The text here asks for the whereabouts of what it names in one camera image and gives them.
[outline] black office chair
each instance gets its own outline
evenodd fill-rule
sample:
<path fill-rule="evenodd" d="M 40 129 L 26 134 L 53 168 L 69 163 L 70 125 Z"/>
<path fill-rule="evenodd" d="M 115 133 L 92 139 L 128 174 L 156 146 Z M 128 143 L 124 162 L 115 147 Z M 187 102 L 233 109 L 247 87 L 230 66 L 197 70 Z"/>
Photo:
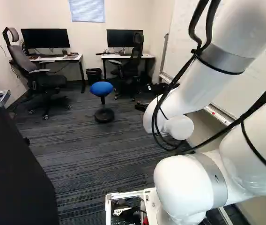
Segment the black office chair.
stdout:
<path fill-rule="evenodd" d="M 138 91 L 138 84 L 140 80 L 138 66 L 141 62 L 142 50 L 143 50 L 144 36 L 141 33 L 135 33 L 134 43 L 136 46 L 132 49 L 132 54 L 129 61 L 123 64 L 120 61 L 109 60 L 109 62 L 117 66 L 116 74 L 118 75 L 119 81 L 114 84 L 116 95 L 115 100 L 123 94 L 129 94 L 130 98 L 134 101 L 134 95 Z"/>
<path fill-rule="evenodd" d="M 37 106 L 30 108 L 29 113 L 32 114 L 34 112 L 34 109 L 43 107 L 43 119 L 47 120 L 49 118 L 48 113 L 52 105 L 62 105 L 66 109 L 71 109 L 71 106 L 67 103 L 68 99 L 66 96 L 51 99 L 52 95 L 58 94 L 60 92 L 60 88 L 66 86 L 67 78 L 63 75 L 48 75 L 47 72 L 50 71 L 49 69 L 39 69 L 24 54 L 21 46 L 10 44 L 8 32 L 11 33 L 12 42 L 19 40 L 19 34 L 17 33 L 15 28 L 6 27 L 3 30 L 3 37 L 6 41 L 9 53 L 13 59 L 13 63 L 20 70 L 22 76 L 25 77 L 28 81 L 27 86 L 29 87 L 29 90 L 27 98 L 21 103 L 30 101 L 35 96 L 42 95 L 43 101 Z"/>

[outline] whiteboard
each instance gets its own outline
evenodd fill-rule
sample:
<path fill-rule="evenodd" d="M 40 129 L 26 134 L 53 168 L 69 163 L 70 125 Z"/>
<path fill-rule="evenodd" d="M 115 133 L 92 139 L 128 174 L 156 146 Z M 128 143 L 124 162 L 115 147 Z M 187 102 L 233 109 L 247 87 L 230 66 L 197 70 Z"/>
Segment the whiteboard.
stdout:
<path fill-rule="evenodd" d="M 217 24 L 217 16 L 226 2 L 226 0 L 221 1 L 214 25 Z M 174 77 L 178 73 L 181 67 L 190 59 L 192 55 L 190 50 L 197 46 L 188 35 L 189 22 L 197 4 L 197 0 L 175 1 L 163 67 L 163 72 L 169 77 Z M 200 19 L 196 30 L 196 34 L 201 37 L 203 42 L 205 42 L 206 37 L 206 14 L 207 9 Z M 266 49 L 243 74 L 236 75 L 224 87 L 224 90 L 213 100 L 212 104 L 236 119 L 248 110 L 265 90 Z"/>

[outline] white desk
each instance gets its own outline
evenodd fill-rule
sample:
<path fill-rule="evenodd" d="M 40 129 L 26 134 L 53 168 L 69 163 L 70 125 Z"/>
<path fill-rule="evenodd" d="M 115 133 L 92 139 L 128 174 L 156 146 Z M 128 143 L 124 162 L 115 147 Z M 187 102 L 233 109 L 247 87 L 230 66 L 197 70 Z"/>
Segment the white desk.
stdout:
<path fill-rule="evenodd" d="M 65 59 L 65 56 L 59 56 L 59 57 L 49 57 L 49 58 L 42 58 L 38 57 L 37 59 L 30 59 L 31 62 L 42 62 L 42 61 L 55 61 L 55 62 L 69 62 L 69 63 L 78 63 L 81 73 L 81 79 L 82 79 L 82 88 L 81 93 L 84 93 L 85 91 L 85 79 L 84 79 L 84 72 L 82 67 L 82 54 L 78 54 L 76 58 L 73 59 Z"/>
<path fill-rule="evenodd" d="M 74 59 L 65 59 L 65 56 L 59 56 L 59 57 L 49 57 L 49 58 L 42 58 L 38 57 L 37 59 L 30 60 L 31 62 L 41 62 L 41 61 L 78 61 L 82 58 L 82 54 L 77 55 Z"/>
<path fill-rule="evenodd" d="M 104 69 L 104 79 L 106 79 L 106 61 L 107 60 L 128 60 L 130 55 L 119 55 L 119 54 L 105 54 L 102 55 L 103 69 Z M 145 59 L 145 72 L 148 74 L 148 60 L 155 59 L 156 57 L 150 54 L 143 54 L 142 59 Z"/>

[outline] window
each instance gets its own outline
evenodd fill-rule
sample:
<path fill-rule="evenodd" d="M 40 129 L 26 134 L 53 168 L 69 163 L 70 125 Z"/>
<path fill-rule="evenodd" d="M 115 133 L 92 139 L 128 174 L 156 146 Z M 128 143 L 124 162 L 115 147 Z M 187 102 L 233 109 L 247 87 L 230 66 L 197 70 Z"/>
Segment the window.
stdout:
<path fill-rule="evenodd" d="M 105 22 L 104 0 L 69 0 L 72 21 Z"/>

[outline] black door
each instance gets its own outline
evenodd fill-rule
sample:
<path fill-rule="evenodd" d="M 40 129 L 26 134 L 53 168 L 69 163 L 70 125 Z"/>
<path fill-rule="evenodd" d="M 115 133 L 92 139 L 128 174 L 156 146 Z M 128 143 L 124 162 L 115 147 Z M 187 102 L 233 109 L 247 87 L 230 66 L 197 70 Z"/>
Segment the black door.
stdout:
<path fill-rule="evenodd" d="M 58 224 L 53 185 L 4 107 L 0 107 L 0 224 Z"/>

